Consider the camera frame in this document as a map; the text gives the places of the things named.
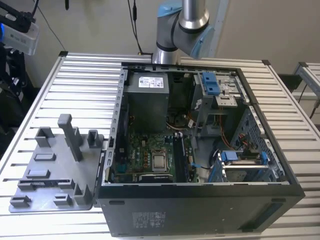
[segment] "blue latch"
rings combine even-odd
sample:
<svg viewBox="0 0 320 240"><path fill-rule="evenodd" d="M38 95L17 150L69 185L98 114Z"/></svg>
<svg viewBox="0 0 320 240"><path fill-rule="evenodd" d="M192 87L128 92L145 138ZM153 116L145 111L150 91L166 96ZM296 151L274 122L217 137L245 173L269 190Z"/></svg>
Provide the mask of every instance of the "blue latch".
<svg viewBox="0 0 320 240"><path fill-rule="evenodd" d="M216 75L213 72L202 72L202 82L205 86L208 95L218 96L220 94L220 87L217 82Z"/></svg>
<svg viewBox="0 0 320 240"><path fill-rule="evenodd" d="M261 152L262 164L268 165L268 155L265 151Z"/></svg>
<svg viewBox="0 0 320 240"><path fill-rule="evenodd" d="M235 151L223 151L221 153L221 160L222 160L222 162L237 161L238 156Z"/></svg>

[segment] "motherboard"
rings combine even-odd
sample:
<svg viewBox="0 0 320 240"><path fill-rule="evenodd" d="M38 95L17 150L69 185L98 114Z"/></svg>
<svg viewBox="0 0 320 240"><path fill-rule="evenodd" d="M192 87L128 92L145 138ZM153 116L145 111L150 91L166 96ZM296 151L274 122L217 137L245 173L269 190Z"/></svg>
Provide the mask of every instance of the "motherboard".
<svg viewBox="0 0 320 240"><path fill-rule="evenodd" d="M115 163L115 183L193 182L196 170L189 136L131 131L126 161Z"/></svg>

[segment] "black cable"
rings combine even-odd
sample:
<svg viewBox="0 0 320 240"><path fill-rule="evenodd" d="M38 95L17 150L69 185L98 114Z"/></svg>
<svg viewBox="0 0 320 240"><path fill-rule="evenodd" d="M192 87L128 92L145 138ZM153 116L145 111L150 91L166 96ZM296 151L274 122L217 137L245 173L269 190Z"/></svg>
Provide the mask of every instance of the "black cable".
<svg viewBox="0 0 320 240"><path fill-rule="evenodd" d="M131 21L131 26L132 26L133 35L134 35L134 38L135 38L135 40L136 40L136 44L138 45L139 51L140 51L140 53L142 53L142 49L141 49L141 47L140 47L140 44L139 44L137 35L136 35L136 33L135 33L134 23L133 23L133 20L132 20L132 13L131 13L130 2L129 2L129 0L127 0L127 2L128 2L128 7L129 7L130 21Z"/></svg>
<svg viewBox="0 0 320 240"><path fill-rule="evenodd" d="M313 110L312 110L312 112L311 112L310 119L314 116L315 111L316 111L316 108L314 107Z"/></svg>
<svg viewBox="0 0 320 240"><path fill-rule="evenodd" d="M38 4L39 4L39 0L35 0L33 1L34 2L34 5L33 5L33 10L32 10L32 17L34 17L35 13L36 13L36 10L37 10L37 7L38 7Z"/></svg>
<svg viewBox="0 0 320 240"><path fill-rule="evenodd" d="M48 27L49 27L49 29L51 30L51 32L53 33L53 35L55 36L55 38L59 41L59 43L60 43L60 45L61 45L61 47L63 48L63 50L65 51L66 49L65 49L65 47L64 47L64 45L62 44L62 42L60 41L60 39L58 38L58 36L55 34L55 32L52 30L52 28L50 27L50 24L49 24L49 22L48 22L48 20L46 19L46 17L45 17L45 15L44 15L44 13L41 11L41 9L40 9L40 7L39 6L37 6L37 8L39 9L39 11L40 11L40 13L41 13L41 15L42 15L42 17L44 18L44 20L45 20L45 22L46 22L46 24L48 25Z"/></svg>
<svg viewBox="0 0 320 240"><path fill-rule="evenodd" d="M304 86L304 88L303 88L303 90L302 90L302 92L301 92L301 95L300 95L300 97L299 97L298 103L300 103L300 100L301 100L302 95L304 94L306 88L307 88L307 84Z"/></svg>

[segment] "blue plastic clip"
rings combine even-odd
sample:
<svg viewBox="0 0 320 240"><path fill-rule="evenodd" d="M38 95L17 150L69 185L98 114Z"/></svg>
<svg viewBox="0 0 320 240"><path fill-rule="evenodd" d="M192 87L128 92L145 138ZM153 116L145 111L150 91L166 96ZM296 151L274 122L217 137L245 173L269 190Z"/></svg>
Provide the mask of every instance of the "blue plastic clip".
<svg viewBox="0 0 320 240"><path fill-rule="evenodd" d="M217 82L216 75L213 72L202 72L202 82L205 86L208 95L218 96L220 94L220 87Z"/></svg>

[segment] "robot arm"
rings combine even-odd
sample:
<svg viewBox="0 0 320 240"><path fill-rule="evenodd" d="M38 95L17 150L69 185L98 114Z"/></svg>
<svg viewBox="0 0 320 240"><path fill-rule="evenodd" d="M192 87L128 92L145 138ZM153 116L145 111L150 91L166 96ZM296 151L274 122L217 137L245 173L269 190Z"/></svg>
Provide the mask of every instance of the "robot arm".
<svg viewBox="0 0 320 240"><path fill-rule="evenodd" d="M171 0L159 6L155 64L179 64L179 50L194 59L207 57L214 36L205 0Z"/></svg>

